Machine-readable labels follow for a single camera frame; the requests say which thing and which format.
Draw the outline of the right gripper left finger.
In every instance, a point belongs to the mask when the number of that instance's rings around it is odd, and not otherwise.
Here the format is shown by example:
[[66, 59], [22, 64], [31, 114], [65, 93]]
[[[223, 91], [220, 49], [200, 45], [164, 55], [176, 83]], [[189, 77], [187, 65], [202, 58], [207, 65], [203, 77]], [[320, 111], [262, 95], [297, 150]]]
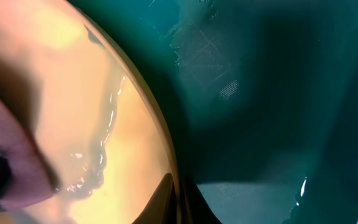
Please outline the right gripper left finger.
[[173, 177], [170, 173], [163, 176], [144, 210], [133, 224], [176, 224], [177, 200]]

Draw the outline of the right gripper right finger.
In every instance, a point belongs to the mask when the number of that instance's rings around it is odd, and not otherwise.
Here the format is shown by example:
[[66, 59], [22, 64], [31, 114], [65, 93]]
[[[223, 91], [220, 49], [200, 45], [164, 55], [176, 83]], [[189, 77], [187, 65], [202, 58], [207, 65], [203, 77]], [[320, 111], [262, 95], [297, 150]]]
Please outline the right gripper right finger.
[[181, 182], [182, 224], [222, 224], [191, 179]]

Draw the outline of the yellow-green rimmed plate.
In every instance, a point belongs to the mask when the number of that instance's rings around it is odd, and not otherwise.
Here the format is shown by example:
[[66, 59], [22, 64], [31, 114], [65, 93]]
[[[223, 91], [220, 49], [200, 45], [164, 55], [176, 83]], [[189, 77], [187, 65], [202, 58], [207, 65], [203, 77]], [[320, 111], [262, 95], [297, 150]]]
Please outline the yellow-green rimmed plate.
[[0, 100], [53, 196], [0, 223], [133, 223], [163, 176], [180, 197], [160, 108], [122, 49], [67, 1], [0, 0]]

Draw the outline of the dark grey sponge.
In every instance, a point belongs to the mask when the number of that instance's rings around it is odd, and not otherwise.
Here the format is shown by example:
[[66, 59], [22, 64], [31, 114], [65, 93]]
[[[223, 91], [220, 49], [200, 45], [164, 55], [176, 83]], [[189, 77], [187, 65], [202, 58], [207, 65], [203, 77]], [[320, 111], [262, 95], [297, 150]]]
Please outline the dark grey sponge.
[[53, 196], [32, 141], [0, 100], [0, 210], [18, 210]]

